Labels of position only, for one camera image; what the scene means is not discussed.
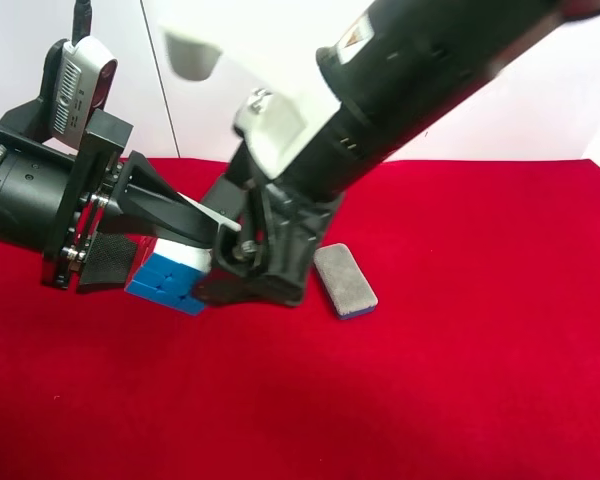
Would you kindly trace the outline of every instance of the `white label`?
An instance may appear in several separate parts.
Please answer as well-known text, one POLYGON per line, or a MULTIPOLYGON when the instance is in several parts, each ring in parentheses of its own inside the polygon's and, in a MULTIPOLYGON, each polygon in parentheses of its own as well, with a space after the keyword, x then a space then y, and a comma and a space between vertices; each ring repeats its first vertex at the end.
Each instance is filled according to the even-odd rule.
POLYGON ((364 14, 338 42, 340 63, 349 63, 371 41, 375 32, 369 15, 364 14))

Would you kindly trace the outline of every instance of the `red fabric surface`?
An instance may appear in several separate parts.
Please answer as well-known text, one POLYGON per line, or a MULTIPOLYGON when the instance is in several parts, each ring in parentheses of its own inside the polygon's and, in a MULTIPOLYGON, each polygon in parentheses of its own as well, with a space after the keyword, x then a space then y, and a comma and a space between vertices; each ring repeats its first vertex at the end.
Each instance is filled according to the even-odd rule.
MULTIPOLYGON (((158 161, 199 197, 222 165, 158 161)), ((0 479, 600 480, 600 170, 400 162, 345 242, 375 313, 189 318, 0 245, 0 479)))

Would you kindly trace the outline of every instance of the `white backdrop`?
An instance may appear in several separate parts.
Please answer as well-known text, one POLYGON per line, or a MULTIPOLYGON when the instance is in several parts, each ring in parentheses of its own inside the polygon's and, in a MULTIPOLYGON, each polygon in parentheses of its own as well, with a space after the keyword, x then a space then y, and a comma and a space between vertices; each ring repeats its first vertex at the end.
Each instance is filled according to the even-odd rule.
MULTIPOLYGON (((92 0, 94 35, 120 60, 108 110, 135 125, 130 146, 149 156, 229 160, 233 116, 260 81, 223 58, 204 83, 168 64, 162 17, 178 5, 203 21, 238 18, 273 41, 332 43, 370 0, 92 0), (150 38, 153 40, 157 64, 150 38)), ((0 116, 37 94, 44 55, 71 31, 73 0, 0 1, 0 116)), ((600 18, 562 27, 395 158, 564 159, 584 155, 600 127, 600 18)))

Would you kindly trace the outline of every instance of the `sticker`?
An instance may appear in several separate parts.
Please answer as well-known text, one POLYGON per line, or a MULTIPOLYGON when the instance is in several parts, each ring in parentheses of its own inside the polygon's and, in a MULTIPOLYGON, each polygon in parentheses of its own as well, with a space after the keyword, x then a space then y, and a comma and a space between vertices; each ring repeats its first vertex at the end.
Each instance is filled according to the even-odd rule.
POLYGON ((373 39, 375 32, 369 15, 364 14, 342 37, 336 46, 340 63, 349 63, 373 39))

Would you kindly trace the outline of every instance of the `rubik's cube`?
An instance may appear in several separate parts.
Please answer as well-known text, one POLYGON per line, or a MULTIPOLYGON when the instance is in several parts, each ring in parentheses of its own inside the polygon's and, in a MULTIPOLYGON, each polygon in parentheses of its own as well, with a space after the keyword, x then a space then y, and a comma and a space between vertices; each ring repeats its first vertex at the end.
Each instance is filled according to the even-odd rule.
POLYGON ((208 250, 143 238, 125 290, 165 307, 198 315, 205 305, 192 296, 192 290, 210 268, 208 250))

